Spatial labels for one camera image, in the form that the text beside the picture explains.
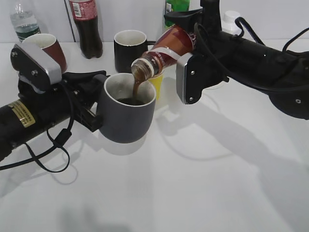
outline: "black mug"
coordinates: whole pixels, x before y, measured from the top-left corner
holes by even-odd
[[[114,37],[115,67],[120,73],[131,73],[131,64],[148,51],[149,45],[155,41],[147,41],[146,34],[139,30],[124,30]]]
[[[109,140],[128,144],[141,139],[150,128],[155,112],[155,87],[148,81],[143,82],[137,94],[142,105],[129,105],[119,100],[132,99],[134,77],[130,73],[118,73],[106,78],[97,75],[104,82],[97,115],[103,117],[100,132]]]

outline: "white wall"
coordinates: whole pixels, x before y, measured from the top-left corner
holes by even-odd
[[[191,0],[191,9],[199,4]],[[240,12],[262,39],[290,39],[309,27],[308,0],[221,0],[221,15],[228,10]]]
[[[9,17],[9,1],[0,0],[0,43],[17,41]],[[64,0],[29,1],[35,6],[43,32],[54,34],[61,42],[73,41]],[[165,0],[97,0],[102,39],[113,41],[114,34],[125,29],[142,30],[149,40],[157,39],[162,32],[164,2]],[[199,3],[200,0],[191,0],[191,9],[199,8]],[[292,38],[309,27],[307,0],[221,0],[222,14],[226,10],[239,11],[262,39]]]
[[[11,0],[0,0],[0,43],[18,42],[10,21]],[[33,6],[39,26],[43,33],[55,35],[59,41],[70,42],[73,36],[63,0],[28,0]]]

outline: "gray mug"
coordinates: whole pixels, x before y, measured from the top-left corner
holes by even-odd
[[[148,81],[143,82],[138,90],[137,99],[143,105],[128,105],[119,99],[132,98],[134,77],[130,73],[118,73],[108,77],[96,76],[104,82],[97,115],[103,117],[100,132],[109,140],[128,144],[141,139],[150,128],[155,112],[155,87]]]

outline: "yellow warning label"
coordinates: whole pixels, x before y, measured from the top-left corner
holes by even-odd
[[[15,101],[8,106],[13,110],[25,128],[35,123],[34,117],[21,101]]]

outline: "red bottle label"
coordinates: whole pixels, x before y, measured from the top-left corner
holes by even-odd
[[[97,6],[95,0],[85,2],[74,2],[70,0],[70,6],[74,20],[86,21],[97,17]]]
[[[159,71],[176,64],[177,60],[195,47],[196,37],[188,34],[179,26],[173,26],[166,31],[147,54],[160,60]]]

